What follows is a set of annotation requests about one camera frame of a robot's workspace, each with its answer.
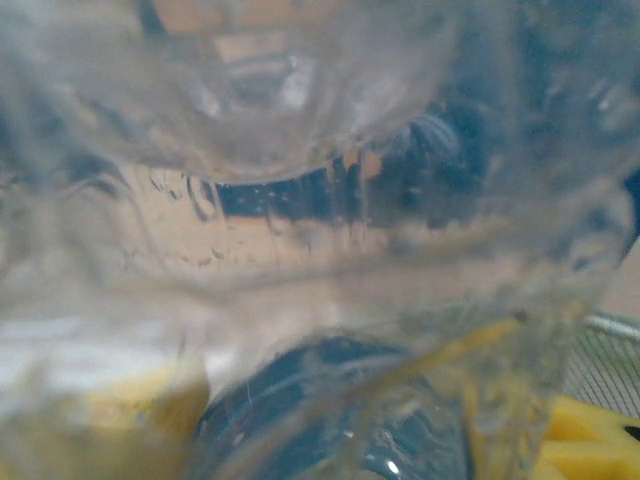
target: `metal mesh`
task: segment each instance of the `metal mesh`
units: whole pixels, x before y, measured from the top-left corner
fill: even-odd
[[[640,324],[601,313],[589,317],[569,357],[563,390],[640,418]]]

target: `yellow plastic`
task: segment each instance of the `yellow plastic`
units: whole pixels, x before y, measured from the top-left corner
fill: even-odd
[[[640,480],[640,440],[625,427],[640,433],[640,420],[559,398],[534,480]]]
[[[51,428],[46,417],[34,417],[32,428],[30,423],[21,433],[31,448],[46,452],[47,468],[55,472],[52,478],[89,478],[84,472],[91,468],[101,473],[99,478],[174,480],[189,461],[187,445],[208,401],[204,365],[184,361],[144,379],[92,392],[79,403],[63,403],[61,408],[81,406],[87,415],[91,442],[84,445],[82,458],[73,453],[82,439],[73,430]],[[162,442],[145,437],[150,427]],[[0,455],[0,480],[29,480],[10,465],[11,459]]]

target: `yellow object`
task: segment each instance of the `yellow object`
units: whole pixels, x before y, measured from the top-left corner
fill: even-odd
[[[640,420],[557,400],[534,480],[640,479]]]
[[[15,422],[17,448],[33,460],[1,457],[0,480],[181,478],[208,401],[198,360],[62,399]]]

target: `wire mesh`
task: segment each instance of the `wire mesh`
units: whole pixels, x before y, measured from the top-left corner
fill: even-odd
[[[590,316],[569,356],[563,392],[640,418],[640,323]]]

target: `transparent plastic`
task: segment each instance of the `transparent plastic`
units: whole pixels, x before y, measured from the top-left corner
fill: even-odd
[[[0,0],[0,478],[527,478],[637,14]]]

